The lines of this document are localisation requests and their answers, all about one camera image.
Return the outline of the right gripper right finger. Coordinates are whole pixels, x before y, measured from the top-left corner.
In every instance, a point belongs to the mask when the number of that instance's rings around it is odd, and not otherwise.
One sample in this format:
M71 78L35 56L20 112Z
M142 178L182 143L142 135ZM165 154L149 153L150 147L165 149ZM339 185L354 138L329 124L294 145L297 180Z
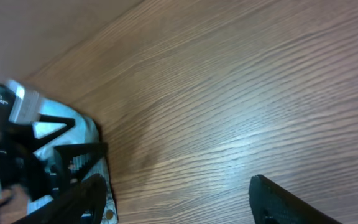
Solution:
M339 224L263 175L250 179L249 204L256 224Z

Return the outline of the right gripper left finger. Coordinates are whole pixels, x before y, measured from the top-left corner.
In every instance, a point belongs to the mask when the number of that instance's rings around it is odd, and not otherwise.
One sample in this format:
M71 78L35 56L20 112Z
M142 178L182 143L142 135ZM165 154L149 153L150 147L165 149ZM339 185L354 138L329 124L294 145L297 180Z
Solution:
M95 174L14 224L100 224L106 194L104 178Z

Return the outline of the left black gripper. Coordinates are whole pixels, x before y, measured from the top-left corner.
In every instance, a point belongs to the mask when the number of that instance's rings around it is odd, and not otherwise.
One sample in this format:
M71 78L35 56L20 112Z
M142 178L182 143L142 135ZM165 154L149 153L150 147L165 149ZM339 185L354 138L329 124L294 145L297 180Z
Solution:
M59 138L75 126L74 118L41 114L38 121L16 124L9 121L15 94L0 84L0 195L20 184L32 200L54 193L56 178L48 159L38 159L35 151ZM104 142L54 147L57 164L70 184L81 182L107 153Z

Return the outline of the light blue denim shorts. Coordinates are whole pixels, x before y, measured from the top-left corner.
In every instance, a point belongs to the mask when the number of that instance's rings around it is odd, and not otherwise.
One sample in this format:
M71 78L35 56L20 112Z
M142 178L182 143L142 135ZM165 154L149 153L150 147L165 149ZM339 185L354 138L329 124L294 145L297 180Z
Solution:
M62 134L59 138L56 138L46 146L35 151L34 154L38 159L45 160L52 157L52 149L54 146L100 142L99 131L95 122L88 116L78 113L76 110L64 105L63 103L51 99L44 99L40 107L40 113L48 116L74 118L75 126L65 134ZM116 204L111 192L109 171L105 157L96 163L96 165L87 173L85 178L91 177L91 175L96 173L101 174L104 177L107 185L106 206L104 208L101 223L117 224L118 218ZM40 209L52 200L52 197L49 195L33 202L29 200L27 204L27 215L30 215L32 212Z

